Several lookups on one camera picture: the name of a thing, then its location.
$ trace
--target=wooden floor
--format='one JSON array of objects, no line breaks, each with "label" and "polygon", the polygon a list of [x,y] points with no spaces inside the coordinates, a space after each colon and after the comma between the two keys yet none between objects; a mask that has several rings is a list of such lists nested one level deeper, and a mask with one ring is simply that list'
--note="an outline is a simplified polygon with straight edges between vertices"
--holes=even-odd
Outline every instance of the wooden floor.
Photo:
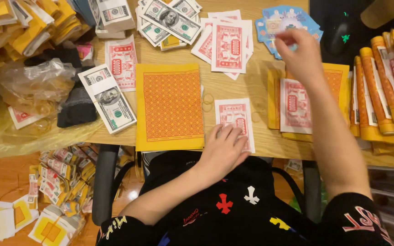
[{"label": "wooden floor", "polygon": [[[9,157],[0,159],[0,200],[6,202],[13,202],[16,199],[28,193],[29,184],[29,166],[38,165],[39,153],[30,154],[17,157]],[[282,161],[276,160],[275,165],[282,167]],[[276,195],[285,202],[289,202],[293,198],[293,193],[289,188],[287,182],[283,178],[274,174],[275,177],[275,190]],[[121,193],[120,197],[113,204],[113,215],[118,213],[133,199],[137,197],[142,187],[142,183],[138,182],[134,169],[131,170],[130,180],[127,183],[125,180],[125,190]],[[40,204],[39,211],[41,211],[47,204]],[[28,234],[33,229],[34,222],[24,227],[16,233],[14,237],[5,239],[0,242],[0,246],[24,245],[24,246],[37,246],[40,245],[33,239],[28,237]],[[90,216],[87,218],[87,223],[79,236],[75,238],[71,244],[75,245],[95,245],[97,232],[99,227],[94,225]]]}]

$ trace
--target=computer mouse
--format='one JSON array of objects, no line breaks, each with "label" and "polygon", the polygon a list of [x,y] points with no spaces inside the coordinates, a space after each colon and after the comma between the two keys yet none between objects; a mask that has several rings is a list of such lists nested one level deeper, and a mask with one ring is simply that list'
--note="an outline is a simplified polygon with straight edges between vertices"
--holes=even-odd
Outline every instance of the computer mouse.
[{"label": "computer mouse", "polygon": [[343,54],[351,40],[348,15],[344,12],[329,16],[326,18],[322,31],[322,42],[326,51],[335,56]]}]

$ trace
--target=black office chair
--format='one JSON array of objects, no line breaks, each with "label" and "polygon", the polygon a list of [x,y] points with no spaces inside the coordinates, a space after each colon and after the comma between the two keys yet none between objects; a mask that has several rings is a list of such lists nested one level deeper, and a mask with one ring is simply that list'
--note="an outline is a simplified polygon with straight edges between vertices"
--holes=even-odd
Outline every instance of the black office chair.
[{"label": "black office chair", "polygon": [[[102,144],[98,153],[96,174],[94,182],[94,197],[92,204],[92,221],[97,226],[112,217],[112,204],[115,194],[127,171],[135,165],[128,163],[115,175],[119,145]],[[138,153],[137,164],[141,166],[141,155]],[[279,173],[290,185],[297,199],[300,210],[315,223],[321,218],[321,181],[320,173],[315,161],[302,161],[304,194],[293,178],[280,168],[272,168],[273,172]]]}]

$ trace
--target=hand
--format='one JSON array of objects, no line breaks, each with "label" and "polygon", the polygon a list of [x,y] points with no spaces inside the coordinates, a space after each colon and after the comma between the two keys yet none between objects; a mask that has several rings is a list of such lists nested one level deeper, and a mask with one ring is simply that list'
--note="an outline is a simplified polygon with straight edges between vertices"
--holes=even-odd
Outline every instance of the hand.
[{"label": "hand", "polygon": [[[297,44],[297,50],[291,51],[288,46]],[[320,45],[303,29],[290,29],[276,35],[277,52],[287,65],[288,71],[302,83],[305,89],[310,89],[324,80]]]},{"label": "hand", "polygon": [[212,129],[200,160],[193,167],[207,186],[220,181],[250,155],[250,152],[241,153],[248,140],[247,137],[238,139],[242,129],[229,125],[217,137],[222,126],[219,124]]}]

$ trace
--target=black shirt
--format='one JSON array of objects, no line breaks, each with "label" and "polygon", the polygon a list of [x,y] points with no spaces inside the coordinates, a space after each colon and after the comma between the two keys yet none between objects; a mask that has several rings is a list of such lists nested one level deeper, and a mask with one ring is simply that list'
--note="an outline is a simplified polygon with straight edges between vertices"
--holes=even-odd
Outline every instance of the black shirt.
[{"label": "black shirt", "polygon": [[[201,153],[170,151],[152,160],[140,195],[191,168]],[[390,245],[372,200],[343,193],[313,223],[275,196],[271,168],[249,157],[223,180],[189,197],[155,226],[131,216],[105,221],[98,245]]]}]

